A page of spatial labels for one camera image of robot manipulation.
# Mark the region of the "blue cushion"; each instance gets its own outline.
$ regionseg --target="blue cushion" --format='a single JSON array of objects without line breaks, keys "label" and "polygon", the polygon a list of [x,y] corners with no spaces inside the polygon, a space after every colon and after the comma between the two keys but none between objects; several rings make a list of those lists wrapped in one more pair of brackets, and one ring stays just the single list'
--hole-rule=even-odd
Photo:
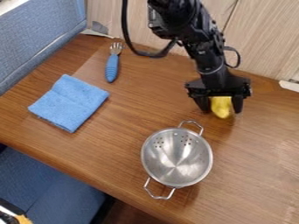
[{"label": "blue cushion", "polygon": [[30,0],[0,25],[1,95],[86,27],[84,0]]},{"label": "blue cushion", "polygon": [[87,224],[106,195],[11,148],[0,153],[0,198],[34,224]]},{"label": "blue cushion", "polygon": [[27,215],[34,224],[88,224],[104,200],[104,193],[64,176],[51,185]]},{"label": "blue cushion", "polygon": [[27,211],[62,173],[13,149],[0,154],[0,198]]}]

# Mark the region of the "folded cloth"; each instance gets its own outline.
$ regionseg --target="folded cloth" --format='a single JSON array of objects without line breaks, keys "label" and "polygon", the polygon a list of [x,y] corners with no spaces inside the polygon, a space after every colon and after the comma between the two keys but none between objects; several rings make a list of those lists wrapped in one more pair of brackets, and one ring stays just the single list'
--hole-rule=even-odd
[{"label": "folded cloth", "polygon": [[67,74],[28,109],[38,117],[74,133],[108,98],[109,93]]}]

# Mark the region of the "yellow item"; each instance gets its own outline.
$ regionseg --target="yellow item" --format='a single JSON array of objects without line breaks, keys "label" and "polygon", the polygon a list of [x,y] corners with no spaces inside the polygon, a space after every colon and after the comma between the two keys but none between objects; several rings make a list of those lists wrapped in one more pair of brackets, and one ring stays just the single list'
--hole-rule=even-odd
[{"label": "yellow item", "polygon": [[32,222],[23,215],[17,215],[15,216],[15,218],[18,220],[20,224],[32,224]]},{"label": "yellow item", "polygon": [[231,113],[232,97],[215,96],[211,100],[211,110],[219,118],[226,119]]}]

